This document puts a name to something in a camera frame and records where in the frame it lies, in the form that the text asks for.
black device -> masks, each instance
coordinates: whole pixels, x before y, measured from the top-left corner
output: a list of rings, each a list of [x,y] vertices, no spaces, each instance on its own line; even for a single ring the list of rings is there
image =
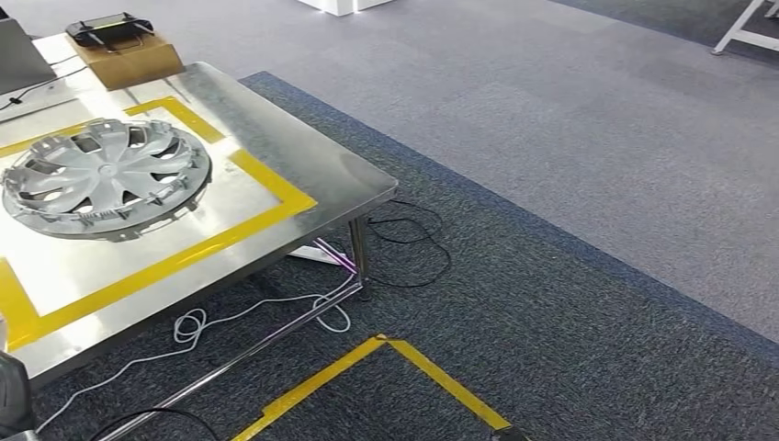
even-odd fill
[[[127,40],[139,40],[145,34],[153,34],[152,22],[123,12],[113,16],[78,21],[65,29],[79,46],[85,48],[104,47],[113,51],[113,46]]]
[[[34,429],[27,370],[22,362],[0,351],[0,439]]]

black case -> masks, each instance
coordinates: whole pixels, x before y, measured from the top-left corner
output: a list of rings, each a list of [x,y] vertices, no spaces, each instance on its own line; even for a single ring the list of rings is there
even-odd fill
[[[126,12],[79,21],[65,29],[79,46],[105,47],[109,50],[115,43],[135,40],[144,34],[153,34],[153,31],[152,22]]]

white cable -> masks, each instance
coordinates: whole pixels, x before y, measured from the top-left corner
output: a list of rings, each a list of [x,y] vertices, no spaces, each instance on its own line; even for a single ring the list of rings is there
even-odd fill
[[[173,338],[174,338],[176,343],[190,343],[191,342],[192,345],[190,345],[186,349],[182,349],[182,350],[179,350],[179,351],[174,351],[174,352],[170,352],[170,353],[167,353],[167,354],[162,354],[162,355],[159,355],[159,356],[150,356],[150,357],[147,357],[147,358],[138,358],[136,360],[130,361],[127,365],[125,365],[122,369],[120,369],[119,372],[114,374],[113,377],[111,377],[111,378],[109,378],[109,379],[107,379],[107,380],[105,380],[103,382],[97,383],[94,386],[90,386],[88,388],[79,390],[76,393],[74,393],[73,395],[71,395],[71,398],[68,399],[68,401],[65,402],[65,404],[60,408],[60,410],[57,411],[56,413],[54,413],[54,415],[52,415],[51,417],[49,417],[48,420],[44,421],[43,424],[41,424],[38,427],[38,429],[35,430],[35,433],[39,434],[43,429],[46,428],[47,425],[51,424],[52,421],[54,421],[60,415],[62,415],[71,406],[71,404],[73,404],[73,401],[76,398],[78,398],[79,396],[81,396],[81,395],[83,395],[83,394],[85,394],[87,392],[90,392],[92,390],[97,390],[97,389],[102,388],[103,386],[106,386],[108,383],[110,383],[110,382],[114,381],[115,379],[118,379],[119,377],[121,377],[122,374],[124,374],[127,371],[127,369],[129,369],[133,365],[140,364],[140,363],[146,363],[146,362],[154,361],[154,360],[160,360],[162,358],[168,358],[169,356],[180,356],[182,354],[186,354],[187,352],[191,352],[191,351],[195,350],[195,348],[198,347],[198,342],[200,341],[200,336],[203,334],[203,331],[205,331],[210,326],[213,326],[214,324],[229,322],[229,321],[241,318],[244,315],[248,314],[249,312],[254,311],[257,307],[259,307],[263,303],[281,303],[281,302],[284,302],[284,301],[314,299],[314,302],[313,302],[313,304],[311,306],[314,309],[314,308],[317,308],[318,306],[320,306],[324,301],[329,300],[330,296],[332,296],[336,292],[338,292],[341,289],[343,289],[354,278],[355,278],[354,274],[349,276],[349,278],[344,283],[342,283],[338,288],[336,288],[336,289],[334,289],[334,290],[332,290],[332,291],[330,291],[330,292],[328,292],[327,294],[324,294],[324,295],[322,295],[322,294],[310,294],[310,295],[307,295],[307,296],[297,296],[297,297],[290,297],[290,298],[286,298],[286,299],[264,299],[264,300],[260,300],[260,301],[256,302],[254,305],[252,305],[250,308],[248,308],[247,310],[245,310],[243,312],[239,312],[239,313],[237,313],[235,315],[232,315],[230,317],[226,317],[224,319],[218,319],[218,320],[215,320],[213,322],[209,322],[208,321],[208,317],[209,317],[208,314],[206,313],[205,310],[203,310],[201,308],[196,308],[196,309],[194,309],[194,310],[192,310],[190,312],[187,312],[186,314],[182,315],[181,317],[179,317],[178,319],[175,320],[175,324],[174,324],[174,327],[173,327]],[[341,312],[341,315],[344,317],[344,320],[346,321],[346,325],[344,326],[344,328],[342,328],[342,329],[333,328],[332,326],[330,326],[327,323],[325,323],[324,320],[322,319],[322,317],[317,317],[317,322],[319,322],[319,324],[322,325],[322,327],[324,327],[324,329],[326,329],[326,330],[328,330],[330,332],[333,332],[333,333],[342,334],[342,333],[348,332],[349,329],[351,329],[351,327],[352,327],[352,320],[349,318],[349,314],[347,314],[346,311],[344,311],[344,309],[341,308],[339,305],[335,305],[334,307],[335,307],[336,310],[338,310],[338,312]],[[190,320],[190,321],[195,323],[195,329],[193,331],[182,331],[181,328],[184,325],[184,322],[186,322],[187,320]]]

metal table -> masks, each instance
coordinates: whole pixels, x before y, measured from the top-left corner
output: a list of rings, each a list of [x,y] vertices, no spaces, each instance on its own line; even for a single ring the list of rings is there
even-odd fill
[[[64,36],[37,44],[52,62],[75,54]],[[58,71],[81,66],[74,59]],[[317,238],[340,225],[350,227],[356,263],[333,257],[356,274],[354,283],[160,405],[173,405],[365,286],[363,215],[392,198],[391,176],[205,63],[114,92],[89,70],[57,87],[53,102],[64,103],[0,122],[0,170],[45,133],[97,118],[161,119],[201,139],[212,176],[174,219],[140,234],[51,237],[0,210],[0,311],[10,353],[34,384],[82,364],[155,313],[226,287],[303,244],[328,249]],[[64,87],[72,98],[62,98]]]

gray carpet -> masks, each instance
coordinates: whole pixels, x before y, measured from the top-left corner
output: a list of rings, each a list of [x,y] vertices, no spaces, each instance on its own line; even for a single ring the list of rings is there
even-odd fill
[[[438,239],[454,266],[418,289],[376,287],[346,306],[348,334],[307,326],[207,386],[182,408],[224,437],[265,404],[369,336],[405,338],[536,441],[770,440],[779,436],[779,351],[752,331],[647,277],[506,199],[372,130],[269,73],[243,80],[257,93],[365,156],[402,182],[400,198],[441,214]],[[376,219],[429,215],[385,206]],[[406,228],[387,233],[408,234]],[[343,240],[344,232],[333,232]],[[418,280],[442,263],[429,244],[371,237],[375,271]],[[344,277],[285,259],[201,305],[212,317],[264,297],[321,292]],[[152,405],[229,359],[307,305],[270,305],[214,327],[176,360],[134,368],[84,396],[44,440],[84,439],[111,417]],[[127,361],[170,351],[174,317],[41,390],[47,416],[66,397]],[[205,439],[174,417],[132,439]],[[328,384],[256,439],[481,440],[487,428],[425,376],[382,350]]]

